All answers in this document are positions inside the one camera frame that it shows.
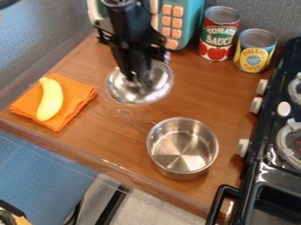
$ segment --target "metal hook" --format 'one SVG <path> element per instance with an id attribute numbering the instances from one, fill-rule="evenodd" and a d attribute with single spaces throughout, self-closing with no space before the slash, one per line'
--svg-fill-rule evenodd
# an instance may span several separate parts
<path id="1" fill-rule="evenodd" d="M 118 114 L 118 115 L 120 115 L 120 116 L 122 116 L 123 118 L 127 119 L 129 123 L 133 123 L 133 121 L 130 119 L 130 117 L 128 117 L 128 116 L 122 114 L 122 112 L 125 112 L 125 113 L 127 113 L 128 115 L 130 115 L 130 116 L 132 116 L 132 112 L 129 112 L 129 111 L 126 110 L 126 109 L 119 109 L 119 110 L 117 110 L 117 114 Z"/>

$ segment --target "tin can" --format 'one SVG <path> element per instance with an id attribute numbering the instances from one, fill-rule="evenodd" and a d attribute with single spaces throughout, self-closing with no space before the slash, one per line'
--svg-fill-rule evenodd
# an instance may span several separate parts
<path id="1" fill-rule="evenodd" d="M 239 35 L 234 65 L 247 73 L 260 73 L 271 62 L 277 38 L 262 29 L 248 29 Z"/>
<path id="2" fill-rule="evenodd" d="M 232 8 L 213 6 L 205 11 L 199 55 L 206 60 L 220 62 L 232 51 L 233 38 L 240 24 L 240 15 Z"/>

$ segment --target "red can label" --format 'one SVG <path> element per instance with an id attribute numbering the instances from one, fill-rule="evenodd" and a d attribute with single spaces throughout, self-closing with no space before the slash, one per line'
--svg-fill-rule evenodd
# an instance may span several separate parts
<path id="1" fill-rule="evenodd" d="M 233 38 L 239 23 L 218 25 L 208 18 L 204 19 L 199 54 L 210 61 L 223 61 L 232 51 Z"/>

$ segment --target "wooden countertop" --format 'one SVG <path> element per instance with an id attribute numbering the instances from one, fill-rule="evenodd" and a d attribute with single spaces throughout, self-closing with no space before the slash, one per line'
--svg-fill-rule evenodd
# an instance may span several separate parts
<path id="1" fill-rule="evenodd" d="M 109 47 L 89 36 L 50 71 L 93 85 L 99 95 L 67 127 L 55 133 L 31 120 L 0 112 L 0 128 L 46 149 L 118 178 L 162 200 L 205 216 L 221 184 L 239 185 L 243 160 L 235 155 L 239 138 L 248 138 L 256 116 L 249 107 L 257 83 L 269 77 L 271 69 L 252 75 L 235 69 L 231 60 L 204 61 L 196 47 L 172 53 L 174 86 L 170 95 L 152 105 L 125 106 L 115 103 L 105 91 L 106 76 L 115 67 Z M 21 85 L 16 80 L 10 87 Z M 117 115 L 129 109 L 134 125 Z M 217 134 L 220 152 L 203 177 L 189 182 L 160 175 L 146 150 L 150 120 L 184 116 L 199 120 Z"/>

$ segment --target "toy stove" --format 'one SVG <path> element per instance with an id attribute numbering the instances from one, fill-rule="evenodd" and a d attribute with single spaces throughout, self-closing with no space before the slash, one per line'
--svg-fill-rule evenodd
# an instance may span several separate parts
<path id="1" fill-rule="evenodd" d="M 256 92 L 256 128 L 239 140 L 241 187 L 219 187 L 207 224 L 216 223 L 225 198 L 236 200 L 229 224 L 301 224 L 301 37 L 286 44 Z"/>

